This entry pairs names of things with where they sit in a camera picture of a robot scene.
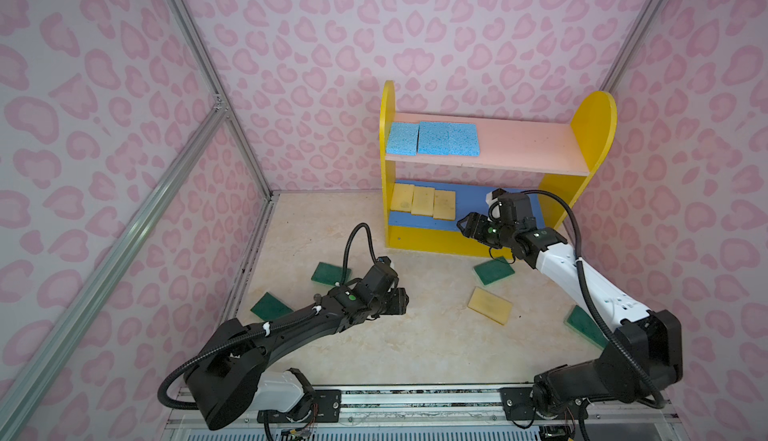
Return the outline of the yellow sponge floor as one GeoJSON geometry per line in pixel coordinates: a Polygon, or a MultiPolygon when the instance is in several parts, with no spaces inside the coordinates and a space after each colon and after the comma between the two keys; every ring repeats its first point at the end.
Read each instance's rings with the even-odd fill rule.
{"type": "Polygon", "coordinates": [[[456,220],[456,192],[436,190],[434,192],[434,204],[432,217],[440,221],[456,220]]]}
{"type": "Polygon", "coordinates": [[[476,287],[469,299],[467,307],[491,321],[504,326],[510,318],[513,304],[480,287],[476,287]]]}

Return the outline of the yellow sponge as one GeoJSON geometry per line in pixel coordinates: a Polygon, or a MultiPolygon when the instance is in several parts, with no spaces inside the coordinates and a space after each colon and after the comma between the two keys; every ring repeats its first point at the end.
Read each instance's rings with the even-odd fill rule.
{"type": "Polygon", "coordinates": [[[432,187],[415,186],[411,205],[414,216],[432,217],[434,213],[435,189],[432,187]]]}

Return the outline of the yellow sponge shelf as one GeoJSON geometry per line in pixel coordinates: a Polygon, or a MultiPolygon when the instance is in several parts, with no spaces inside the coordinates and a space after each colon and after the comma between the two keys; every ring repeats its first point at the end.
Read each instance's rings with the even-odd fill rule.
{"type": "Polygon", "coordinates": [[[415,186],[412,184],[395,183],[389,209],[395,212],[410,213],[412,211],[415,186]]]}

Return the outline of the blue sponge floor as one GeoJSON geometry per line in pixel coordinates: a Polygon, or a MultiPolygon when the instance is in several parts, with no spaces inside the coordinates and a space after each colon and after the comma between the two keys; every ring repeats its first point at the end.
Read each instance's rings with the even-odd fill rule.
{"type": "Polygon", "coordinates": [[[448,127],[448,154],[450,156],[478,157],[480,145],[475,124],[450,123],[448,127]]]}
{"type": "Polygon", "coordinates": [[[450,124],[420,122],[417,153],[429,156],[449,156],[450,124]]]}

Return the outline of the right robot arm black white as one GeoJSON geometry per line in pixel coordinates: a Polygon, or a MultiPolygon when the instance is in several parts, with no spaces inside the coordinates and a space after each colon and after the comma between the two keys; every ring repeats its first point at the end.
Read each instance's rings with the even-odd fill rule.
{"type": "Polygon", "coordinates": [[[654,311],[633,299],[593,268],[582,255],[576,222],[570,239],[554,228],[538,226],[531,199],[540,193],[497,189],[487,197],[486,213],[471,212],[457,223],[464,237],[490,250],[506,248],[555,282],[588,313],[607,341],[594,360],[537,375],[531,390],[533,409],[553,417],[590,401],[664,408],[664,390],[683,377],[680,321],[668,310],[654,311]]]}

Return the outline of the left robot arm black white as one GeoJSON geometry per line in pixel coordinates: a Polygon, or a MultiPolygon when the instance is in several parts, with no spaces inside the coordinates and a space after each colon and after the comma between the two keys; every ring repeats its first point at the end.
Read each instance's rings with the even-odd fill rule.
{"type": "Polygon", "coordinates": [[[317,339],[382,316],[401,316],[408,303],[389,259],[381,258],[364,277],[274,321],[224,322],[196,356],[167,376],[158,399],[171,409],[200,412],[212,431],[251,410],[311,422],[318,396],[306,376],[297,368],[270,372],[269,367],[317,339]]]}

